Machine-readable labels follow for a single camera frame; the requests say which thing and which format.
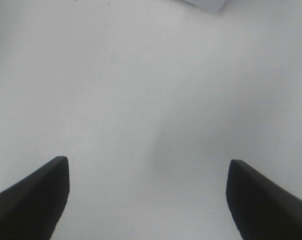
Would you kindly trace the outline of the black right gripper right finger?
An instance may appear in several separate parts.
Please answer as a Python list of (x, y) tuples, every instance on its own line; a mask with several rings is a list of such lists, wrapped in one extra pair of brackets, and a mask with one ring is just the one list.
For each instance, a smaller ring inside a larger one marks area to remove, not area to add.
[(242, 239), (302, 240), (302, 200), (242, 160), (231, 160), (226, 201)]

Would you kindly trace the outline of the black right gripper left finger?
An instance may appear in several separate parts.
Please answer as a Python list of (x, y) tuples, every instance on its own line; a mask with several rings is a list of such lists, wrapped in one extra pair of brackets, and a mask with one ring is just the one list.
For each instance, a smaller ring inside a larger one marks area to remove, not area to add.
[(49, 240), (70, 192), (69, 162), (58, 156), (0, 192), (0, 240)]

